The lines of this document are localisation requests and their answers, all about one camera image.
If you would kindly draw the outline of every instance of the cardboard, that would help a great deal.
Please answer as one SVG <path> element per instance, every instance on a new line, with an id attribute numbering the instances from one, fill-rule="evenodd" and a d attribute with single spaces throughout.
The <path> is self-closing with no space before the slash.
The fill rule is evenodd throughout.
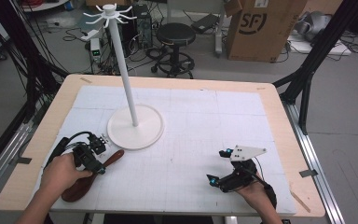
<path id="1" fill-rule="evenodd" d="M 230 60 L 276 62 L 307 0 L 231 0 L 226 49 Z"/>
<path id="2" fill-rule="evenodd" d="M 114 3 L 121 6 L 130 6 L 132 4 L 132 0 L 86 0 L 87 6 L 103 6 Z"/>
<path id="3" fill-rule="evenodd" d="M 304 7 L 303 13 L 306 11 L 321 11 L 324 14 L 334 15 L 341 3 L 342 0 L 308 0 Z"/>

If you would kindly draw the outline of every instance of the white stand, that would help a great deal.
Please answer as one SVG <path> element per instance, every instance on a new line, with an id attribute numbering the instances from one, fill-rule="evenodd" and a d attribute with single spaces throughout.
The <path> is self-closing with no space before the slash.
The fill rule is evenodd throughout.
<path id="1" fill-rule="evenodd" d="M 120 12 L 131 10 L 131 7 L 125 11 L 116 11 L 116 4 L 104 5 L 103 10 L 99 7 L 97 8 L 103 13 L 92 16 L 86 13 L 84 14 L 90 17 L 100 16 L 100 18 L 94 22 L 87 22 L 89 24 L 96 23 L 101 19 L 106 19 L 106 25 L 104 27 L 106 28 L 109 26 L 113 45 L 115 46 L 118 68 L 120 69 L 124 90 L 129 104 L 129 107 L 119 109 L 113 114 L 107 125 L 107 133 L 111 140 L 119 147 L 126 149 L 149 147 L 161 137 L 164 130 L 164 122 L 162 116 L 153 107 L 148 105 L 135 106 L 133 103 L 127 66 L 124 60 L 123 48 L 121 46 L 120 35 L 117 28 L 117 21 L 124 23 L 119 17 L 128 20 L 135 19 L 120 14 Z"/>

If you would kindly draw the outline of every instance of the gray floor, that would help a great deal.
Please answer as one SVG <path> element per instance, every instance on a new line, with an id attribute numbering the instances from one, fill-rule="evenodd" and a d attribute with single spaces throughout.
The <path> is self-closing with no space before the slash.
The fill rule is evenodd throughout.
<path id="1" fill-rule="evenodd" d="M 84 43 L 65 42 L 62 40 L 65 35 L 65 30 L 57 29 L 51 34 L 44 33 L 51 52 L 71 72 L 88 69 L 89 55 L 84 50 Z M 225 53 L 220 58 L 214 57 L 213 44 L 212 35 L 198 35 L 192 45 L 183 49 L 196 62 L 195 79 L 270 83 L 296 71 L 306 57 L 291 52 L 284 63 L 235 62 L 229 61 Z M 138 52 L 133 59 L 143 56 L 142 52 Z M 285 58 L 286 55 L 282 55 L 279 61 Z M 128 66 L 145 62 L 148 59 L 139 63 L 128 61 Z M 161 73 L 152 74 L 151 65 L 138 67 L 136 72 L 132 70 L 130 76 L 165 77 Z M 24 93 L 11 60 L 0 61 L 0 135 L 24 103 Z M 358 223 L 358 54 L 343 57 L 339 62 L 326 59 L 318 69 L 311 89 L 308 130 L 346 223 Z M 9 166 L 0 179 L 0 190 L 12 168 Z M 18 215 L 17 212 L 0 211 L 0 223 L 11 223 Z M 80 223 L 82 216 L 53 214 L 58 223 Z M 239 221 L 259 223 L 258 218 L 248 217 L 240 217 Z M 322 224 L 328 223 L 328 220 L 326 217 L 292 218 L 292 222 Z"/>

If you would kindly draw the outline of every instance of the stool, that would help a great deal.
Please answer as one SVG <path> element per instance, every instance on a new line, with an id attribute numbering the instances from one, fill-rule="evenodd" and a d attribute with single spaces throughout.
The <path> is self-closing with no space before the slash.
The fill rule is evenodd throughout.
<path id="1" fill-rule="evenodd" d="M 190 70 L 194 68 L 194 60 L 187 54 L 179 52 L 179 48 L 193 43 L 196 33 L 187 25 L 172 22 L 159 27 L 157 39 L 164 46 L 170 47 L 172 52 L 166 52 L 158 58 L 157 63 L 151 68 L 152 73 L 157 73 L 159 68 L 167 74 L 167 77 L 188 73 L 193 79 Z"/>

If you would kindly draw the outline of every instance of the human hand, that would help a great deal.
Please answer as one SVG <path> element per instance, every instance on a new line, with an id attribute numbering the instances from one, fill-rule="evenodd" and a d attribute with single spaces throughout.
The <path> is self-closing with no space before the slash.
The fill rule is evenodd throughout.
<path id="1" fill-rule="evenodd" d="M 264 190 L 264 186 L 260 182 L 255 181 L 245 188 L 237 189 L 237 193 L 239 193 L 240 196 L 242 196 L 245 201 L 256 210 L 261 216 L 263 223 L 282 223 L 281 218 Z"/>
<path id="2" fill-rule="evenodd" d="M 69 189 L 78 178 L 91 176 L 91 171 L 78 171 L 75 168 L 74 155 L 68 153 L 54 158 L 42 174 L 39 190 L 48 191 L 53 197 Z"/>
<path id="3" fill-rule="evenodd" d="M 252 182 L 245 188 L 238 189 L 237 193 L 255 210 L 257 210 L 259 206 L 266 206 L 266 203 L 271 203 L 264 190 L 264 186 L 258 181 Z"/>

